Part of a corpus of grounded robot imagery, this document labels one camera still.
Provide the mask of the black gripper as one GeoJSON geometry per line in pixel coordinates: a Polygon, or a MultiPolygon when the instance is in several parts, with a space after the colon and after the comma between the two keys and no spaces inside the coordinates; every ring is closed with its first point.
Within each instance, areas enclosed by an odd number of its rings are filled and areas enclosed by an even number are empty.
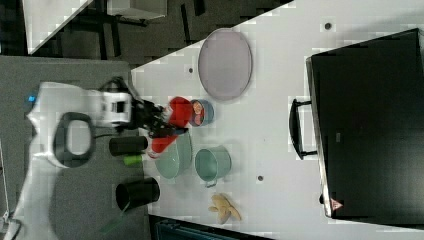
{"type": "Polygon", "coordinates": [[[129,130],[142,128],[148,132],[150,138],[164,138],[174,134],[174,128],[163,117],[164,108],[147,100],[131,102],[131,119],[129,130]]]}

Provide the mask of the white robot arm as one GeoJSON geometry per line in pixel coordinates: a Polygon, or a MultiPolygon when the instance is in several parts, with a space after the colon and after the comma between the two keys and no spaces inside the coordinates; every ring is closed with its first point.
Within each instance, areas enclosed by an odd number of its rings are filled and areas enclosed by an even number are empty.
{"type": "Polygon", "coordinates": [[[171,136],[166,109],[131,92],[120,77],[97,89],[42,82],[29,96],[27,119],[35,128],[29,166],[15,210],[2,219],[4,240],[58,240],[49,219],[56,180],[85,165],[96,149],[95,130],[142,128],[151,138],[171,136]]]}

